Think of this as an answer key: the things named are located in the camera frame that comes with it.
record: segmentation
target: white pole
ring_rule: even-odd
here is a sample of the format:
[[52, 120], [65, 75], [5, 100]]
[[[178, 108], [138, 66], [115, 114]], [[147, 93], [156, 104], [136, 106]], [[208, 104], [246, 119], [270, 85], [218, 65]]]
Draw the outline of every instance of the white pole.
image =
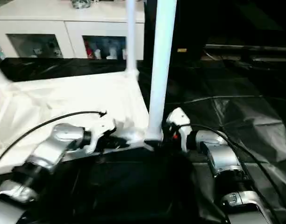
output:
[[128, 76], [138, 78], [138, 70], [136, 64], [136, 51], [135, 51], [135, 34], [136, 34], [136, 0], [127, 0], [128, 12], [128, 36], [126, 39], [127, 60], [126, 71]]
[[146, 140], [162, 140], [162, 120], [177, 0], [157, 1], [156, 34], [153, 52], [149, 124]]

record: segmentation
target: glass cabinet door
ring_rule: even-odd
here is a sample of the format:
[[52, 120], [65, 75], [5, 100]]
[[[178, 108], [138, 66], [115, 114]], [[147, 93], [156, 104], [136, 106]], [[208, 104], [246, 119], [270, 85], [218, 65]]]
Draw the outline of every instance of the glass cabinet door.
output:
[[63, 58], [53, 34], [7, 34], [18, 57]]
[[6, 57], [74, 57], [63, 21], [0, 21], [0, 47]]
[[[125, 60], [126, 22], [65, 22], [76, 58]], [[144, 24], [136, 23], [136, 59], [143, 60]]]
[[124, 36], [83, 36], [88, 58], [125, 60], [126, 38]]

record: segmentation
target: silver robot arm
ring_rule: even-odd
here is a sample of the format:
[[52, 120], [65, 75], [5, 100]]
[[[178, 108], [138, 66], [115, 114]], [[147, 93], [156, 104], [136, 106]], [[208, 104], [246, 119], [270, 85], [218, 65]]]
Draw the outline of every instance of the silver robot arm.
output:
[[13, 177], [0, 185], [0, 224], [16, 224], [23, 216], [22, 208], [38, 199], [47, 180], [67, 152], [84, 150], [84, 157], [96, 148], [104, 136], [116, 130], [114, 120], [103, 116], [92, 131], [70, 124], [54, 126], [50, 136], [41, 142], [26, 161], [12, 170]]
[[[180, 126], [189, 124], [190, 119], [177, 108], [170, 113], [167, 123]], [[178, 134], [182, 151], [187, 152], [193, 142], [193, 147], [207, 156], [214, 177], [215, 203], [225, 212], [227, 221], [231, 224], [272, 224], [237, 155], [221, 136], [211, 131], [194, 132], [190, 126], [181, 127]]]

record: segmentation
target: red object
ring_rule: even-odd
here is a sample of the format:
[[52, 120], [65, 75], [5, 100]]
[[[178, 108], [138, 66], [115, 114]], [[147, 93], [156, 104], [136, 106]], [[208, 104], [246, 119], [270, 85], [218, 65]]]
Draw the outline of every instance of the red object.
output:
[[88, 41], [85, 41], [85, 48], [86, 48], [87, 57], [94, 59], [94, 53], [89, 47]]

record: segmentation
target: white cabinet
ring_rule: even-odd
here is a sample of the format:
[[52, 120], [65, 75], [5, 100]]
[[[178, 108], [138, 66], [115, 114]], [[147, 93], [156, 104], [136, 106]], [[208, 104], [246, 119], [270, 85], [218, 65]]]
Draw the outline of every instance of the white cabinet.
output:
[[[99, 51], [103, 59], [125, 58], [127, 23], [123, 22], [65, 22], [71, 44], [77, 58], [90, 58], [91, 53]], [[144, 23], [136, 23], [136, 58], [143, 60]]]
[[[143, 60], [144, 21], [140, 1], [137, 60]], [[0, 7], [0, 47], [6, 57], [124, 59], [127, 30], [126, 2], [121, 0], [84, 9], [74, 9], [70, 0], [13, 0]]]
[[0, 47], [6, 57], [74, 57], [62, 21], [0, 20]]

